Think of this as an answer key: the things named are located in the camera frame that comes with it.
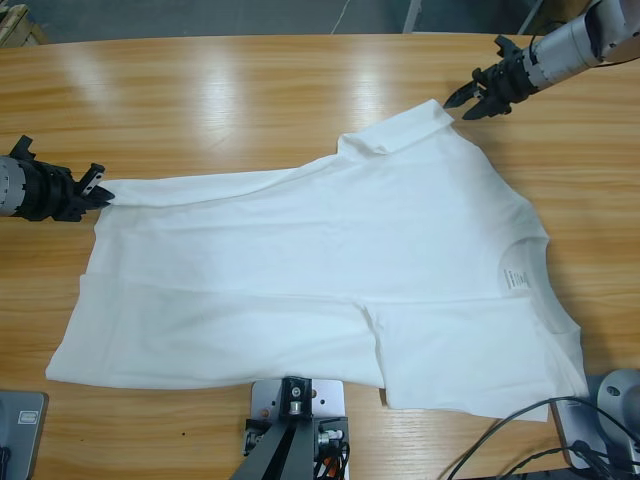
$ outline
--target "white t-shirt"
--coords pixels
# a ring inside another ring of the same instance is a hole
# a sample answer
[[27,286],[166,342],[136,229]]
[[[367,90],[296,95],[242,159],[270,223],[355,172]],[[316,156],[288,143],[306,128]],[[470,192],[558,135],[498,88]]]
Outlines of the white t-shirt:
[[299,375],[505,416],[586,391],[532,205],[435,101],[299,168],[104,182],[47,377],[202,388]]

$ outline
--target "wooden table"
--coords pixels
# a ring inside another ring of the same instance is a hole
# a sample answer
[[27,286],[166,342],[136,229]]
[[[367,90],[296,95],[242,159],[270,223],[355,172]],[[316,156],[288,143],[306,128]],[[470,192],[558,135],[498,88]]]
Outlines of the wooden table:
[[[82,174],[160,178],[302,165],[337,136],[429,98],[496,60],[492,36],[124,40],[0,51],[0,151],[21,134],[38,158]],[[589,372],[640,367],[640,62],[592,70],[507,117],[457,123],[531,199],[552,237],[556,292],[584,328]],[[457,117],[464,110],[453,112]],[[0,221],[0,388],[50,395],[36,478],[218,479],[241,461],[249,386],[138,391],[48,382],[97,214]],[[347,385],[352,473],[437,478],[492,423],[391,411]],[[514,422],[463,476],[504,471],[558,444]],[[532,469],[560,467],[545,458]]]

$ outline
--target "gray floor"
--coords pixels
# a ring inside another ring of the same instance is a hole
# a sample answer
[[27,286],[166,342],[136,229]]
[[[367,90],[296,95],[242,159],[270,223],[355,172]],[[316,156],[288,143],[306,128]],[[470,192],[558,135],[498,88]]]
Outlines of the gray floor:
[[[399,33],[410,0],[351,0],[336,33]],[[329,33],[345,0],[9,0],[51,42]],[[416,30],[515,33],[532,0],[423,0]]]

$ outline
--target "black cable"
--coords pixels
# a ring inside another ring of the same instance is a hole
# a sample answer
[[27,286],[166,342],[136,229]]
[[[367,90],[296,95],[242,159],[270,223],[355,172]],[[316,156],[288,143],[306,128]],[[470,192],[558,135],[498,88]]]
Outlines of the black cable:
[[566,450],[570,450],[570,447],[556,447],[556,448],[550,448],[549,450],[544,450],[542,452],[538,452],[538,453],[534,453],[533,455],[529,455],[527,458],[525,458],[524,460],[522,460],[520,463],[518,463],[516,466],[514,466],[511,470],[509,470],[507,473],[505,473],[503,476],[501,477],[497,477],[500,478],[500,480],[504,480],[509,478],[511,475],[513,475],[515,473],[516,470],[520,470],[522,467],[524,467],[527,463],[529,463],[531,460],[536,460],[540,457],[544,457],[545,455],[552,455],[554,453],[558,453],[558,452],[562,452],[562,451],[566,451]]
[[0,446],[0,480],[4,480],[7,476],[9,459],[11,459],[11,450],[7,447]]
[[591,450],[590,448],[585,451],[584,448],[576,448],[575,446],[571,446],[571,447],[556,447],[556,448],[550,448],[549,450],[544,450],[542,452],[534,453],[533,455],[529,455],[527,458],[525,458],[520,463],[515,465],[507,473],[505,473],[504,475],[502,475],[501,477],[498,477],[498,478],[500,478],[500,480],[506,480],[511,475],[513,475],[517,470],[523,468],[530,461],[537,460],[538,458],[543,457],[545,455],[552,455],[552,454],[563,452],[563,451],[570,451],[570,452],[573,452],[576,455],[580,456],[580,458],[582,458],[591,468],[593,468],[598,473],[596,478],[603,478],[602,469],[606,470],[605,478],[606,477],[615,478],[615,477],[613,476],[609,465],[607,465],[606,463],[601,463],[599,465],[594,464],[594,462],[593,462],[594,458],[593,457],[589,457],[588,455],[586,455],[587,451],[589,453],[593,454],[593,455],[596,455],[596,456],[602,457],[602,458],[607,458],[609,460],[620,459],[620,460],[628,462],[631,465],[640,465],[640,462],[634,462],[632,460],[623,459],[621,457],[607,455],[606,453],[597,452],[595,450]]
[[[329,446],[322,451],[322,455],[319,456],[316,466],[313,470],[313,476],[317,480],[344,480],[347,472],[347,463],[349,462],[349,455],[351,448],[348,442],[340,442],[337,446]],[[320,468],[324,465],[324,471],[320,475]],[[335,474],[329,476],[331,471],[335,471]]]
[[521,410],[518,410],[515,413],[512,413],[511,415],[509,415],[507,418],[500,420],[498,423],[496,423],[493,427],[491,427],[489,430],[487,430],[484,435],[482,435],[477,441],[476,443],[474,443],[471,448],[469,450],[466,451],[466,453],[462,456],[462,458],[460,459],[460,461],[458,462],[458,464],[453,468],[453,470],[451,471],[451,473],[449,474],[449,476],[447,477],[447,480],[453,480],[453,477],[455,476],[456,473],[458,473],[458,471],[462,468],[462,466],[469,460],[469,458],[471,458],[471,456],[476,452],[476,450],[478,450],[478,448],[480,448],[484,442],[486,442],[489,437],[491,437],[494,433],[496,433],[498,430],[500,430],[502,427],[504,427],[507,423],[509,423],[511,420],[513,420],[514,418],[518,418],[521,415],[524,415],[527,412],[530,412],[531,410],[534,410],[538,407],[541,407],[543,405],[550,405],[552,403],[556,403],[556,402],[560,402],[560,401],[571,401],[571,402],[578,402],[581,403],[583,405],[586,405],[594,410],[596,410],[598,413],[600,413],[601,415],[603,415],[604,417],[606,417],[608,420],[610,420],[611,422],[613,422],[614,425],[616,425],[618,428],[620,428],[624,433],[626,433],[629,438],[631,438],[635,444],[637,446],[640,446],[640,440],[638,439],[638,437],[632,433],[627,427],[625,427],[624,425],[622,425],[618,420],[616,420],[615,418],[613,418],[611,415],[609,415],[607,412],[605,412],[604,410],[602,410],[600,407],[597,407],[596,405],[592,404],[591,402],[588,402],[587,400],[584,400],[582,398],[578,398],[578,397],[555,397],[555,398],[548,398],[546,400],[541,400],[539,402],[534,403],[533,405],[529,405],[528,407],[525,407]]

